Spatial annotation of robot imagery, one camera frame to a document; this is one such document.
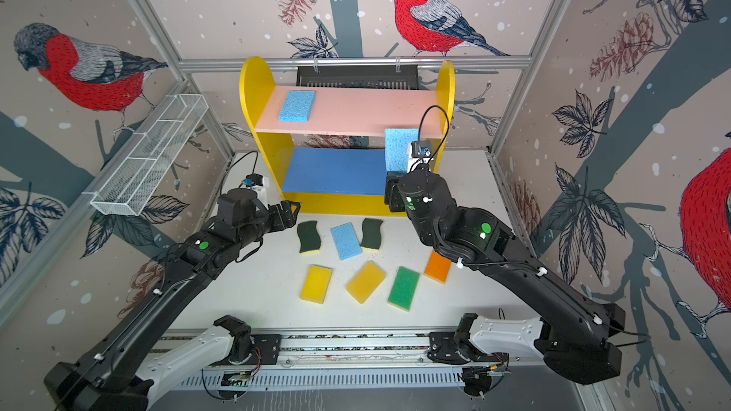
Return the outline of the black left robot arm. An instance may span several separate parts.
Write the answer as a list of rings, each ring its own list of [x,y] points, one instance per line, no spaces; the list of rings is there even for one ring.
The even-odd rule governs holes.
[[[44,384],[58,410],[145,410],[154,381],[138,376],[148,352],[188,304],[250,244],[293,228],[298,202],[264,205],[254,190],[221,195],[217,213],[172,248],[162,279],[125,319],[75,363],[57,363]]]

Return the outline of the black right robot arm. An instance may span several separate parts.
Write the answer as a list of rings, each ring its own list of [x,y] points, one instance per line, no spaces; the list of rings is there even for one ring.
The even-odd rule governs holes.
[[[624,330],[622,308],[581,295],[491,212],[460,207],[445,179],[425,164],[388,173],[385,202],[407,215],[423,245],[499,283],[537,314],[496,320],[466,313],[455,331],[436,333],[428,350],[434,363],[505,365],[511,358],[537,358],[583,386],[620,375],[622,351],[610,339]]]

